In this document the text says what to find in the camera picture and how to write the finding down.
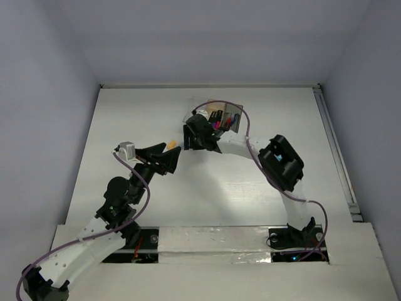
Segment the orange eraser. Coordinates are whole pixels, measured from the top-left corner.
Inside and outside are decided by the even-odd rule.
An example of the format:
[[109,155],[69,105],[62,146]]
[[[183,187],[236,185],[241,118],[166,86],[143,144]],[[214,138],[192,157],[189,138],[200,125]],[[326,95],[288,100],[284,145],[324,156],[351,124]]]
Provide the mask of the orange eraser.
[[171,149],[175,148],[176,145],[177,145],[176,141],[173,140],[167,145],[167,149],[171,150]]

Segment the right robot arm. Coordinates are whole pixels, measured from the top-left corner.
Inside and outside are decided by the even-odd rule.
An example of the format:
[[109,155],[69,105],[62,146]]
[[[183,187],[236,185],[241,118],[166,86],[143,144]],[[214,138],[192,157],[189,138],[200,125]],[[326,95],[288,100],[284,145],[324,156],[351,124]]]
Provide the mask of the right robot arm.
[[311,239],[315,219],[308,213],[301,180],[304,162],[282,135],[272,139],[251,138],[248,133],[214,129],[200,114],[190,117],[184,125],[186,149],[205,149],[253,160],[283,200],[287,214],[286,236],[296,246]]

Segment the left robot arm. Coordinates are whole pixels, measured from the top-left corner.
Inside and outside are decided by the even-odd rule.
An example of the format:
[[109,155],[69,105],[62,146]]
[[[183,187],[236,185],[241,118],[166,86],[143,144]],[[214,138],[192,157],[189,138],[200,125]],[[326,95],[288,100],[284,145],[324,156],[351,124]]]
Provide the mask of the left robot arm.
[[[112,152],[129,169],[130,177],[114,177],[103,195],[105,202],[73,241],[60,245],[21,272],[16,285],[16,299],[25,293],[30,300],[68,300],[70,292],[106,257],[138,242],[141,228],[136,220],[150,202],[149,184],[155,174],[164,176],[177,168],[181,147],[166,148],[165,143],[137,149],[122,142]],[[140,210],[134,207],[142,198]]]

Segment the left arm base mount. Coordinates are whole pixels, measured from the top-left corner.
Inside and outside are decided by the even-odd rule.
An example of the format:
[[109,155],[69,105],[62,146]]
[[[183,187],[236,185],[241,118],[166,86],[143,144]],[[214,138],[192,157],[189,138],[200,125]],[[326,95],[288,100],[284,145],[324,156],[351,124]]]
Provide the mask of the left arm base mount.
[[102,263],[158,263],[159,227],[142,228],[135,243],[125,245],[106,257]]

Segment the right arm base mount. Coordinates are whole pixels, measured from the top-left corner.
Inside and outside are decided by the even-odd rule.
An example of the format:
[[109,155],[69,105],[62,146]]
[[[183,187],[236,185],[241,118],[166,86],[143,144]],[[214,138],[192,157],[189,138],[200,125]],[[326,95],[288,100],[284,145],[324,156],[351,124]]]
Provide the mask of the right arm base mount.
[[266,244],[271,249],[273,263],[329,262],[323,228],[316,225],[314,218],[301,231],[288,224],[270,228]]

